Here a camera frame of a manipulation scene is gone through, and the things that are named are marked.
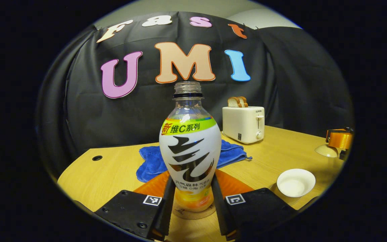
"orange tape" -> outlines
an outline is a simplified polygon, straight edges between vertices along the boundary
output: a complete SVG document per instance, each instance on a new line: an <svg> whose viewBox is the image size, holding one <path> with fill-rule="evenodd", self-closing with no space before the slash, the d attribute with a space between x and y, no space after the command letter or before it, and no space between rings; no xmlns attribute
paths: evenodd
<svg viewBox="0 0 387 242"><path fill-rule="evenodd" d="M353 133L346 129L327 130L327 142L329 147L350 149Z"/></svg>

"table surface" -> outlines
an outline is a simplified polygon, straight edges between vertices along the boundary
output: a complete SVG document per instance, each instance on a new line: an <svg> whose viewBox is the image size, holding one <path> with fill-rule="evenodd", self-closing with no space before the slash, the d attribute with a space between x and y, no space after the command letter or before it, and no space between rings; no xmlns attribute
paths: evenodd
<svg viewBox="0 0 387 242"><path fill-rule="evenodd" d="M254 144L242 144L223 135L222 139L242 145L247 156L252 156L253 159L245 159L220 170L253 189L275 187L278 176L285 170L300 168L313 173L316 177L314 188L297 199L295 204L288 203L294 209L299 209L312 198L320 196L332 184L344 164L339 158L329 158L315 152L318 146L326 144L324 137L276 127L265 126L264 139ZM158 145L159 143L152 143L90 149L63 172L58 185L71 199L96 211L121 190L133 191L144 184L135 175L144 162L138 150ZM97 155L103 158L92 161ZM185 220L172 214L166 239L171 242L226 241L220 235L216 213L197 220Z"/></svg>

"blue towel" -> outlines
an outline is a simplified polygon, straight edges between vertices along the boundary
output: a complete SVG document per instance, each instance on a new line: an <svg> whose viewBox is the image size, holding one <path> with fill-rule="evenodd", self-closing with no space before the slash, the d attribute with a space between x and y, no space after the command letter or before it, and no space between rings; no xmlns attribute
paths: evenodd
<svg viewBox="0 0 387 242"><path fill-rule="evenodd" d="M167 170L159 147L143 147L139 150L144 163L137 170L137 179L141 182L148 182L157 175ZM222 140L221 153L217 168L242 161L247 157L244 147L236 144L230 144Z"/></svg>

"small white bowl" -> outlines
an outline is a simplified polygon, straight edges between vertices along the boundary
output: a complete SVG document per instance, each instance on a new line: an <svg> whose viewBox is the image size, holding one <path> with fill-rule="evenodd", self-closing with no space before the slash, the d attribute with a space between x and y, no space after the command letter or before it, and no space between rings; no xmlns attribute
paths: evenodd
<svg viewBox="0 0 387 242"><path fill-rule="evenodd" d="M277 187L285 196L298 198L309 193L316 184L314 175L303 169L290 169L278 176Z"/></svg>

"white toaster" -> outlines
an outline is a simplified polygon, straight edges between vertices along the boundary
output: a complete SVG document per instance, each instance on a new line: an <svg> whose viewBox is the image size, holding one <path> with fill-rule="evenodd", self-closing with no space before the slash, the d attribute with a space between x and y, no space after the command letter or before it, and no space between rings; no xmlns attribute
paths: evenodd
<svg viewBox="0 0 387 242"><path fill-rule="evenodd" d="M263 107L222 108L222 133L244 144L264 139L265 112Z"/></svg>

